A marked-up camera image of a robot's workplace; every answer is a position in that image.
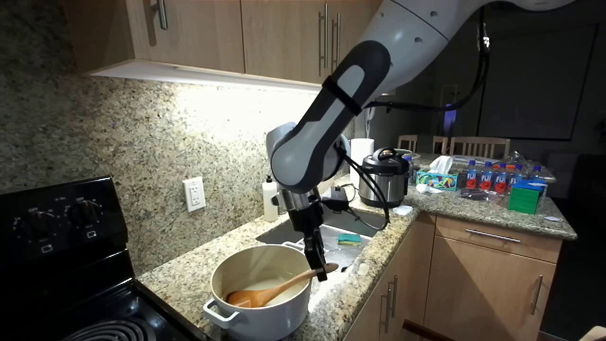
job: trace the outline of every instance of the rice cooker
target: rice cooker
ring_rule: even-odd
[[[364,157],[362,168],[379,183],[384,200],[383,202],[371,187],[360,177],[358,194],[362,202],[369,206],[398,206],[407,193],[409,162],[405,153],[394,147],[379,147],[371,155]]]

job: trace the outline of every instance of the electrical outlet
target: electrical outlet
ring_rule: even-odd
[[[184,187],[186,187],[187,212],[206,206],[203,176],[186,177]]]

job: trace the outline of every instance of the black stove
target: black stove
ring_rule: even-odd
[[[134,278],[112,177],[0,194],[0,338],[206,335]]]

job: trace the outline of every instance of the wooden cabinet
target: wooden cabinet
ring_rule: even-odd
[[[244,71],[239,0],[62,3],[80,71],[104,73],[144,62]]]
[[[538,337],[561,240],[437,217],[424,325],[453,338]]]
[[[420,213],[364,302],[347,341],[413,338],[403,320],[422,321],[428,287],[434,221]]]
[[[379,0],[242,0],[246,71],[324,81],[358,41]]]

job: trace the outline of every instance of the granite countertop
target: granite countertop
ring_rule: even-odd
[[[413,210],[403,217],[390,213],[390,225],[369,240],[369,244],[345,272],[329,274],[329,284],[312,284],[312,293],[318,285],[328,287],[322,289],[326,293],[322,304],[309,306],[307,320],[290,338],[343,338],[365,297],[379,280],[384,265],[396,251],[396,246],[405,236],[407,227],[422,210],[492,223],[504,229],[540,232],[543,236],[576,238],[574,229],[568,225],[551,198],[543,198],[536,215],[509,212],[500,202],[466,200],[458,193],[424,194],[417,189],[409,189],[405,202],[411,204]],[[227,255],[261,244],[256,240],[256,236],[273,229],[284,219],[286,213],[273,223],[258,217],[222,234],[220,238],[214,238],[172,261],[163,263],[150,272],[144,272],[140,280],[197,327],[203,327],[206,333],[210,333],[212,338],[220,338],[218,327],[214,327],[203,316],[203,304],[212,297],[212,270]]]

